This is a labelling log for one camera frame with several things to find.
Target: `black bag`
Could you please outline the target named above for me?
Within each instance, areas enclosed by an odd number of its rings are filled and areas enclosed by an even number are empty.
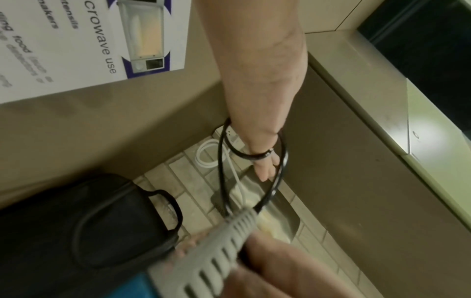
[[[173,206],[168,231],[150,196]],[[103,297],[171,252],[183,216],[164,190],[106,174],[0,211],[0,297]]]

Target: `white cable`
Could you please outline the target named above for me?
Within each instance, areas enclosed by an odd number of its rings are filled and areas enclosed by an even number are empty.
[[[200,167],[203,167],[203,168],[206,168],[206,169],[217,167],[217,160],[213,161],[213,162],[204,162],[204,161],[202,161],[201,160],[201,153],[203,151],[205,151],[206,149],[210,148],[210,147],[217,146],[218,144],[219,144],[219,141],[215,138],[207,140],[206,142],[201,144],[200,147],[198,147],[198,150],[196,150],[195,162]],[[235,181],[236,181],[236,184],[237,184],[237,188],[239,189],[240,196],[242,197],[242,207],[243,207],[243,206],[245,206],[246,202],[245,202],[245,195],[244,195],[244,192],[242,190],[242,184],[240,183],[239,177],[237,176],[236,169],[234,168],[234,165],[232,164],[231,157],[229,156],[229,150],[227,149],[227,147],[224,144],[222,144],[222,151],[223,151],[222,152],[222,162],[224,162],[226,159],[228,161],[229,167],[231,168],[232,173],[235,177]]]

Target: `stainless steel surface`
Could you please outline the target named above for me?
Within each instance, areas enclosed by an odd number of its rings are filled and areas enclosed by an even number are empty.
[[[245,170],[239,179],[246,199],[245,206],[248,207],[255,206],[271,185],[270,181],[261,182],[252,166]],[[236,179],[232,178],[226,184],[232,207],[234,210],[239,210],[242,206],[242,197],[236,186]],[[219,191],[211,197],[211,202],[221,214],[224,214]],[[260,230],[286,243],[291,243],[294,239],[300,222],[298,214],[279,191],[257,217],[257,227]]]

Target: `tiled floor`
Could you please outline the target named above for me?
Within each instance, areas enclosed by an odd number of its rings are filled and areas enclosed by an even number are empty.
[[[214,192],[219,189],[217,169],[200,168],[194,162],[196,149],[206,139],[158,165],[134,181],[146,190],[164,189],[177,198],[183,213],[183,228],[179,232],[180,240],[217,225],[222,220],[222,216],[210,200]],[[206,152],[202,159],[215,160],[216,149]],[[250,162],[238,157],[233,157],[233,161],[237,172],[250,166]],[[226,178],[230,179],[231,177],[232,172],[226,171]],[[283,182],[279,190],[301,218],[301,225],[291,244],[325,263],[348,285],[358,290],[362,297],[382,298],[383,296],[370,280],[289,186]],[[167,227],[175,227],[176,217],[165,200],[159,196],[152,197],[151,200]]]

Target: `blue object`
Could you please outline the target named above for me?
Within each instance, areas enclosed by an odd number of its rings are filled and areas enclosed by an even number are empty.
[[[159,298],[147,274],[140,273],[106,298]]]

